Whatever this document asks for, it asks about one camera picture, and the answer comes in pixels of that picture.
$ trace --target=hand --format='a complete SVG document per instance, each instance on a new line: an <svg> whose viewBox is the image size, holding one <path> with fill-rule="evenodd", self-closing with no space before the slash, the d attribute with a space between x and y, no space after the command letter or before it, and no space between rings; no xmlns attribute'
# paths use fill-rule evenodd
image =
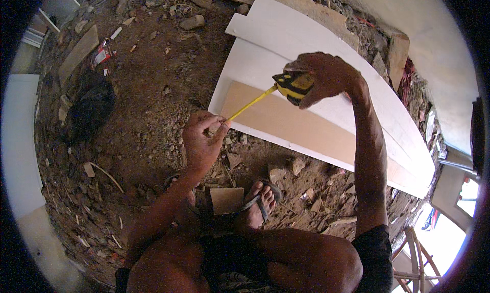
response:
<svg viewBox="0 0 490 293"><path fill-rule="evenodd" d="M313 88L299 104L300 109L342 92L356 94L359 86L365 84L361 73L341 57L322 52L300 54L296 61L286 64L285 69L308 71L315 80Z"/></svg>
<svg viewBox="0 0 490 293"><path fill-rule="evenodd" d="M182 138L187 156L187 168L197 175L204 176L211 169L219 155L223 139L230 129L230 121L222 116L214 116L207 111L198 111L191 115L184 128ZM205 129L217 128L212 137L204 134Z"/></svg>

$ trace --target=wood scrap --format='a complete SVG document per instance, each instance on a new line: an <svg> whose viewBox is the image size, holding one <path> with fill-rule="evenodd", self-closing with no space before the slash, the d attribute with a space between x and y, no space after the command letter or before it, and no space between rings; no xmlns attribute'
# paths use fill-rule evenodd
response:
<svg viewBox="0 0 490 293"><path fill-rule="evenodd" d="M66 85L73 70L98 44L99 33L97 32L97 25L94 25L87 33L85 33L85 35L83 35L77 45L71 50L68 57L66 57L65 61L61 64L58 70L61 87Z"/></svg>
<svg viewBox="0 0 490 293"><path fill-rule="evenodd" d="M243 206L243 188L219 188L209 190L215 215L238 212Z"/></svg>
<svg viewBox="0 0 490 293"><path fill-rule="evenodd" d="M245 4L253 4L254 0L232 0ZM346 17L342 14L327 8L312 0L275 0L296 11L307 15L312 20L328 28L340 39L350 45L355 51L358 51L359 37L350 32L346 27Z"/></svg>

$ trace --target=dirt ground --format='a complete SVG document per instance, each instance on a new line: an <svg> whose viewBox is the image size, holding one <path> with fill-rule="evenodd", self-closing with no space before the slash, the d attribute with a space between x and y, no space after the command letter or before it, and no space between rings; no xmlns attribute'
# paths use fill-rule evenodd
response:
<svg viewBox="0 0 490 293"><path fill-rule="evenodd" d="M151 9L145 7L145 0L129 0L120 15L116 14L119 0L78 1L78 15L58 36L50 35L43 49L40 72L44 79L35 142L46 207L66 253L84 265L89 275L113 286L114 273L125 258L129 227L162 191L165 177L185 166L182 129L191 113L207 109L234 42L224 30L239 3L214 0L213 7L205 9L184 0L177 15L171 16L174 0L165 0L166 7ZM339 0L333 2L342 6ZM94 7L92 12L87 11L89 5ZM179 15L188 6L192 7L190 13ZM346 4L341 9L349 10ZM134 13L136 19L130 26L120 25ZM199 37L178 26L196 13L206 20L205 26L192 31ZM89 22L77 34L74 27L81 20ZM97 24L100 40L123 27L109 42L117 54L96 68L101 74L103 68L109 68L107 79L113 84L116 103L108 122L91 141L69 148L59 139L60 96L73 97L77 77L86 64L74 71L64 88L59 86L57 70L93 24ZM369 62L377 51L386 51L387 39L375 28L352 16L348 25L361 36L359 53ZM156 38L150 39L154 31ZM130 52L135 44L136 49ZM411 92L411 107L428 111L423 88ZM410 113L416 122L421 121L420 112ZM230 169L227 153L238 154L242 162ZM306 166L295 176L291 167L298 158ZM89 178L83 168L87 161L111 174L125 193L97 169L95 177ZM197 187L198 206L210 211L209 184L231 187L236 183L248 189L274 168L285 170L280 179L285 199L265 229L293 227L354 239L355 222L329 225L356 213L356 195L346 192L354 185L353 173L235 130L230 130L222 156ZM313 189L312 198L302 199L309 188ZM312 211L320 198L318 212ZM424 201L389 187L386 198L395 250L404 237L403 228L416 221Z"/></svg>

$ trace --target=foot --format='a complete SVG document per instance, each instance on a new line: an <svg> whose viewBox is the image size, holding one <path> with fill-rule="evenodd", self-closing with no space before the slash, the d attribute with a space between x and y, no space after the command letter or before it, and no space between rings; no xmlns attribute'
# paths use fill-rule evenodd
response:
<svg viewBox="0 0 490 293"><path fill-rule="evenodd" d="M257 194L260 194L264 208L269 215L274 207L276 206L276 201L274 200L274 194L269 186L264 186L262 181L257 181L252 186L250 192L243 200L244 203L251 201ZM249 209L243 211L235 221L235 227L237 230L247 229L247 228L259 228L264 223L264 218L262 217L262 212L259 208L259 202L256 201Z"/></svg>

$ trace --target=concrete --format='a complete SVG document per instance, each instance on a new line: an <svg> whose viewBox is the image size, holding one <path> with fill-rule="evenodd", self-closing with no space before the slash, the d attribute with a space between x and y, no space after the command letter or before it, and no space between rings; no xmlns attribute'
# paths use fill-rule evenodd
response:
<svg viewBox="0 0 490 293"><path fill-rule="evenodd" d="M475 68L456 21L442 0L357 0L364 11L410 38L409 56L428 80L446 143L470 153Z"/></svg>

